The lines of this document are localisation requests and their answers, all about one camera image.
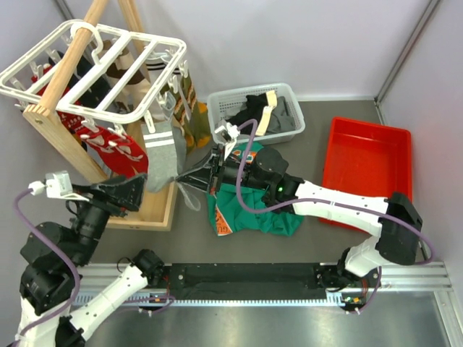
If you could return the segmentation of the grey sock with white stripes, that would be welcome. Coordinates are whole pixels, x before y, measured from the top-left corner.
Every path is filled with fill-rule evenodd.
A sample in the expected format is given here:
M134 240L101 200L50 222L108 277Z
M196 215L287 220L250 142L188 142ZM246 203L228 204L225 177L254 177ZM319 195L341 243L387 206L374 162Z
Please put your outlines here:
M143 141L148 157L148 178L146 188L149 192L161 191L177 175L177 151L174 130L168 122L154 124L155 132L149 132L142 125Z

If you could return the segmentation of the olive orange striped sock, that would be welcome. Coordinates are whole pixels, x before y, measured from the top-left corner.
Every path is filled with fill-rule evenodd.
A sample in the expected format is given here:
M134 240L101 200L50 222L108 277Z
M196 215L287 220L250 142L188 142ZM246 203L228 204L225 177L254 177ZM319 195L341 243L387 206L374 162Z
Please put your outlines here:
M192 133L192 121L191 121L191 107L194 99L197 99L196 89L192 81L191 75L188 74L186 77L179 73L178 75L178 90L174 93L176 98L176 105L174 107L174 117L182 127L184 138L187 145L187 154L193 150L201 147L197 147L195 139Z

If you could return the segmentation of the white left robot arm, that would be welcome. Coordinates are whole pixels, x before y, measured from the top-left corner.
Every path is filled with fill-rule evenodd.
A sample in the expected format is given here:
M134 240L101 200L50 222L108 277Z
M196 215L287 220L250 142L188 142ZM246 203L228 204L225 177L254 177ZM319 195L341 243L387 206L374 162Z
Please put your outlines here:
M132 295L162 282L164 263L143 249L87 304L70 309L80 292L78 268L88 265L111 217L140 209L146 180L139 173L85 186L59 171L30 183L15 198L14 210L30 233L20 250L27 267L20 278L21 319L13 346L84 346L113 312L132 302ZM20 201L39 194L64 200L74 216L70 227L55 222L34 226L25 217Z

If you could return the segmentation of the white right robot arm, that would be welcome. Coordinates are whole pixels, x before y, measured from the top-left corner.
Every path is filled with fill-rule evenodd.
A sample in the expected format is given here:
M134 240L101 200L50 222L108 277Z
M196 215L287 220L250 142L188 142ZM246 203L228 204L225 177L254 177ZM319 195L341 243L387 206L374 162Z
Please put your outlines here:
M366 197L320 187L289 175L288 162L271 147L259 149L250 162L245 158L215 147L176 180L209 194L223 184L239 183L263 192L264 211L322 218L369 234L360 245L345 249L335 268L318 273L327 289L354 286L384 265L415 264L422 218L408 196Z

